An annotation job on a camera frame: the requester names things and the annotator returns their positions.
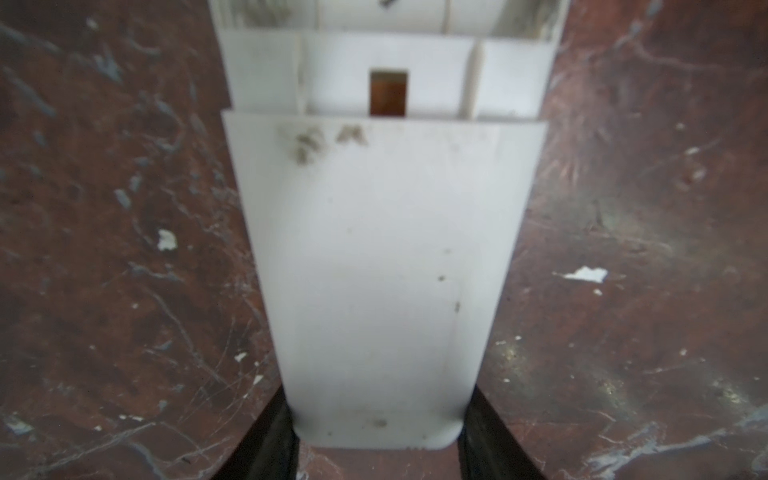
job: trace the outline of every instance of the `white paint chip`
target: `white paint chip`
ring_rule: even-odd
[[[583,266],[573,273],[557,273],[552,272],[552,275],[562,276],[566,280],[581,280],[582,282],[594,282],[603,283],[605,277],[608,275],[608,270],[605,268],[590,268]]]
[[[176,235],[172,231],[160,228],[157,231],[157,235],[160,236],[160,240],[157,242],[157,249],[159,251],[176,250]]]
[[[3,422],[5,423],[5,426],[11,429],[11,432],[13,432],[14,435],[25,435],[35,429],[32,425],[23,422],[13,415],[5,417]]]

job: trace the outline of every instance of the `red marble surface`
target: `red marble surface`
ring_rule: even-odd
[[[279,385],[220,62],[202,1],[0,2],[0,478],[207,478]],[[764,2],[571,3],[478,381],[549,478],[768,478],[767,101]]]

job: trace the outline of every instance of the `marble surface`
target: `marble surface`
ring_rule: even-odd
[[[0,478],[210,477],[280,378],[206,3],[3,0],[0,64]],[[767,94],[762,2],[573,0],[478,381],[549,478],[768,478]]]

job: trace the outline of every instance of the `square hole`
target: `square hole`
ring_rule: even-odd
[[[405,117],[408,72],[371,70],[371,116]]]

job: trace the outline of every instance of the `white plastic object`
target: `white plastic object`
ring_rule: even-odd
[[[536,30],[489,18],[534,2],[210,1],[296,433],[328,447],[448,445],[545,139],[535,118],[565,6]],[[485,38],[505,29],[543,37]],[[369,117],[371,71],[407,72],[406,118]]]

